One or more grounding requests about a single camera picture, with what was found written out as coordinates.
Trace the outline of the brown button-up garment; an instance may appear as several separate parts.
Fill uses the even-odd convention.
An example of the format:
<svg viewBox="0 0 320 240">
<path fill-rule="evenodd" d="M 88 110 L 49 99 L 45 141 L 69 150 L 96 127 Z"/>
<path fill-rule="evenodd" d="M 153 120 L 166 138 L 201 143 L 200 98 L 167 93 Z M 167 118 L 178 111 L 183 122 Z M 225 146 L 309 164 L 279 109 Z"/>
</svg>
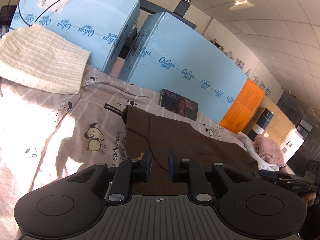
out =
<svg viewBox="0 0 320 240">
<path fill-rule="evenodd" d="M 203 167 L 224 163 L 258 177 L 258 163 L 241 146 L 212 139 L 186 122 L 156 116 L 140 108 L 127 106 L 122 115 L 126 126 L 128 159 L 143 153 L 153 154 L 150 180 L 136 183 L 135 194 L 176 195 L 188 192 L 185 183 L 172 183 L 169 176 L 168 152 L 173 150 L 179 159 L 198 161 Z"/>
</svg>

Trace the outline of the pink knitted garment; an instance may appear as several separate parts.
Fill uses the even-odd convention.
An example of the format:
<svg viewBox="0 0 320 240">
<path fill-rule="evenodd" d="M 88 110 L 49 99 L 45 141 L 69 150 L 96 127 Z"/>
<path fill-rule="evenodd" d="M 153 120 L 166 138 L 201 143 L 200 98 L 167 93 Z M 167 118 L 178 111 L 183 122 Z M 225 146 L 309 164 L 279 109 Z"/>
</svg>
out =
<svg viewBox="0 0 320 240">
<path fill-rule="evenodd" d="M 275 141 L 259 134 L 254 139 L 254 148 L 259 157 L 265 162 L 279 167 L 285 166 L 283 153 Z"/>
</svg>

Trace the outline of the brown cardboard box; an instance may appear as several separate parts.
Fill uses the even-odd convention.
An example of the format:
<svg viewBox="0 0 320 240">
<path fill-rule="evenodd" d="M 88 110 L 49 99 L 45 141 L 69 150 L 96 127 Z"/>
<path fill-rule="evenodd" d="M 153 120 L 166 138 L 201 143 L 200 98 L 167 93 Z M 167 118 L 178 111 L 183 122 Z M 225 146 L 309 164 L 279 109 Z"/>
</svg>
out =
<svg viewBox="0 0 320 240">
<path fill-rule="evenodd" d="M 271 119 L 268 126 L 265 128 L 263 135 L 265 135 L 266 133 L 266 136 L 269 139 L 275 141 L 278 144 L 278 146 L 280 146 L 281 143 L 286 139 L 291 129 L 294 128 L 294 124 L 280 110 L 280 108 L 267 96 L 263 97 L 255 113 L 252 115 L 251 119 L 244 127 L 242 132 L 248 134 L 265 109 L 271 111 L 274 114 L 274 116 Z"/>
</svg>

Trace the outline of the black smartphone playing video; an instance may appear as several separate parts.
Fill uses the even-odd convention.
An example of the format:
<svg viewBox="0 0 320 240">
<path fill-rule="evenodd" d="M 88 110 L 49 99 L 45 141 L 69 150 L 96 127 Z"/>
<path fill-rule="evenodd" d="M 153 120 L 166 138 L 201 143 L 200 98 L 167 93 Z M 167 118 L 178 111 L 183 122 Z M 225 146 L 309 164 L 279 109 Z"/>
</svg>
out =
<svg viewBox="0 0 320 240">
<path fill-rule="evenodd" d="M 160 106 L 182 117 L 196 121 L 199 104 L 167 89 L 161 91 Z"/>
</svg>

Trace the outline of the dark blue thermos bottle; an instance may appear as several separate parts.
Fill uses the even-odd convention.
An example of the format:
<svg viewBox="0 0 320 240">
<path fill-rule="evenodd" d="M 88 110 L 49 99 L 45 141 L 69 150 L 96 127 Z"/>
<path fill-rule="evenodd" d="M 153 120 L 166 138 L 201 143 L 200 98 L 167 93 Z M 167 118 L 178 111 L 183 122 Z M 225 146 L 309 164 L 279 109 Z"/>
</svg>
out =
<svg viewBox="0 0 320 240">
<path fill-rule="evenodd" d="M 265 131 L 268 124 L 270 123 L 270 121 L 272 120 L 273 116 L 274 116 L 274 113 L 269 109 L 265 108 L 261 116 L 258 118 L 256 123 L 253 125 L 253 127 L 249 131 L 247 135 L 249 139 L 254 141 L 257 135 L 262 134 Z"/>
</svg>

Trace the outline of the orange cardboard box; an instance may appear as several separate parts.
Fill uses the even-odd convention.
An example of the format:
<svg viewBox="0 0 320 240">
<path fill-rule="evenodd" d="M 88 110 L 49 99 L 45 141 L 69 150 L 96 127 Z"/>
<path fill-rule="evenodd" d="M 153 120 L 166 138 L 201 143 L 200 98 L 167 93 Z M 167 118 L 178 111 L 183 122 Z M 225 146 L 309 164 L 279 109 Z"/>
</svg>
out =
<svg viewBox="0 0 320 240">
<path fill-rule="evenodd" d="M 219 125 L 235 134 L 241 132 L 251 120 L 263 97 L 263 90 L 251 79 L 247 79 Z"/>
</svg>

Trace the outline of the striped cartoon dog bedsheet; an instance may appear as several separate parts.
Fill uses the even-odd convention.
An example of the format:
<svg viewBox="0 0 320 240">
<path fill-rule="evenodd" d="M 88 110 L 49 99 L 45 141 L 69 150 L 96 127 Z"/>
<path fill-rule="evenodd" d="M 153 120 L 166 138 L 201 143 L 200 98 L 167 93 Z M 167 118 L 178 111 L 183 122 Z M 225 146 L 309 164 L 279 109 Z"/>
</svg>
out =
<svg viewBox="0 0 320 240">
<path fill-rule="evenodd" d="M 212 139 L 243 143 L 198 113 L 196 121 L 159 105 L 153 90 L 91 66 L 78 94 L 55 94 L 1 79 L 1 239 L 18 239 L 17 201 L 30 191 L 97 163 L 128 159 L 123 111 L 127 106 L 182 121 Z"/>
</svg>

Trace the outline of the large light blue carton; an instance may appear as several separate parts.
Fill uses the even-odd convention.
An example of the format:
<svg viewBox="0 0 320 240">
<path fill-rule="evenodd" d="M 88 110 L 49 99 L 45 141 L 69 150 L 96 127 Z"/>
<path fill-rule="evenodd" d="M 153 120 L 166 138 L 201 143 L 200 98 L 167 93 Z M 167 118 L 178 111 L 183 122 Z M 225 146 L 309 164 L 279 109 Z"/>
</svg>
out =
<svg viewBox="0 0 320 240">
<path fill-rule="evenodd" d="M 155 92 L 166 89 L 194 101 L 217 123 L 247 81 L 222 51 L 167 12 L 147 17 L 119 78 Z"/>
</svg>

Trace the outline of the cream knitted sweater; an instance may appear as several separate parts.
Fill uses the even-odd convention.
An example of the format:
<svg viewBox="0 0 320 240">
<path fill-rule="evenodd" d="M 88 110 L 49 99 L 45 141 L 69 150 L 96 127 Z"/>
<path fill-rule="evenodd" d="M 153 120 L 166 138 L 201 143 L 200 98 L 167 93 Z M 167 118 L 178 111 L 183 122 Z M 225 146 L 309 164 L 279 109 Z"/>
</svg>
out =
<svg viewBox="0 0 320 240">
<path fill-rule="evenodd" d="M 38 25 L 1 39 L 1 77 L 56 94 L 78 94 L 90 52 Z"/>
</svg>

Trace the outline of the black power adapter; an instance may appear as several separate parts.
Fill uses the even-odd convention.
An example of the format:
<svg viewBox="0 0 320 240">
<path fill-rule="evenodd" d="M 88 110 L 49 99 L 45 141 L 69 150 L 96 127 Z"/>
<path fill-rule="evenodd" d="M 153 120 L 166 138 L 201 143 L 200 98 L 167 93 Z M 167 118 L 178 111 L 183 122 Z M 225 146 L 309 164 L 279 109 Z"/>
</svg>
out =
<svg viewBox="0 0 320 240">
<path fill-rule="evenodd" d="M 173 13 L 184 18 L 186 12 L 190 7 L 191 0 L 180 0 Z"/>
</svg>

